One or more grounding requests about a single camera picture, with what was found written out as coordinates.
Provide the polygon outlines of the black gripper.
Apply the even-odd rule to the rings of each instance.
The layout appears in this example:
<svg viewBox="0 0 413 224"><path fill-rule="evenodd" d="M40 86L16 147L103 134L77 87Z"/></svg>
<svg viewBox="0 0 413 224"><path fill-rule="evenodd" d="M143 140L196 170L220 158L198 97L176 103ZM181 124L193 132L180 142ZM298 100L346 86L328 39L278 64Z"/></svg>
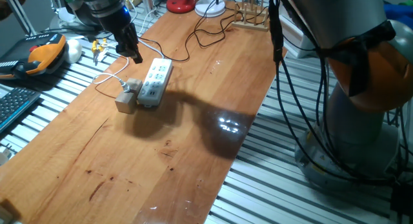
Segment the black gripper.
<svg viewBox="0 0 413 224"><path fill-rule="evenodd" d="M114 35L118 43L116 45L116 52L118 54L122 56L130 55L135 64L143 62L143 58L139 53L136 29L131 23L132 18L126 6L122 6L112 14L99 17L98 20L105 30Z"/></svg>

